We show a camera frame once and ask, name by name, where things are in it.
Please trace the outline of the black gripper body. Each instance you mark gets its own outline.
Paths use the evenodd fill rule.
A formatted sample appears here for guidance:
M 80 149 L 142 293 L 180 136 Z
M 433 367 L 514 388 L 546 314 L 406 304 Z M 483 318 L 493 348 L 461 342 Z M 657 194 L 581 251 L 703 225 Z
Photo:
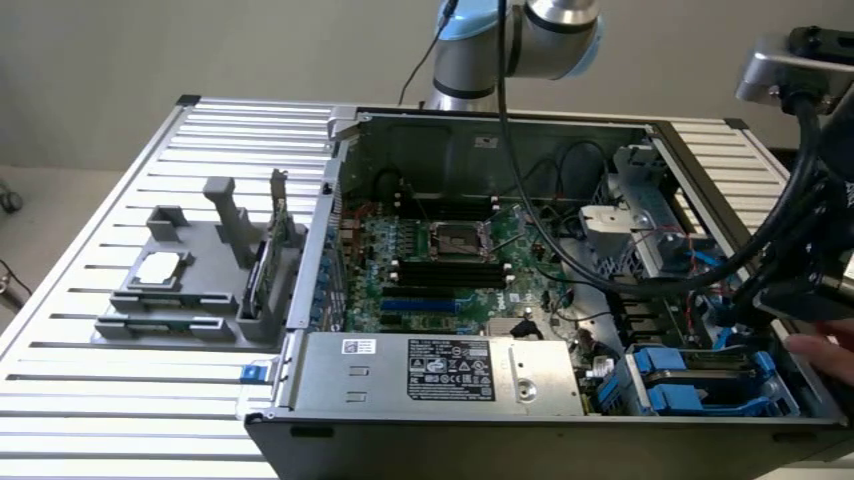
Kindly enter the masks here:
M 819 136 L 809 197 L 773 244 L 757 309 L 803 322 L 853 317 L 853 100 L 846 99 Z

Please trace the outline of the person's hand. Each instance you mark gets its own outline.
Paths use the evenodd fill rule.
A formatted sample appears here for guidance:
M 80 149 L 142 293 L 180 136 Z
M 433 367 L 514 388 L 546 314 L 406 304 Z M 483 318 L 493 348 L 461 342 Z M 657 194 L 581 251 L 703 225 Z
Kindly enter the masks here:
M 825 374 L 849 386 L 854 383 L 853 320 L 819 322 L 811 334 L 793 334 L 787 351 L 803 357 Z

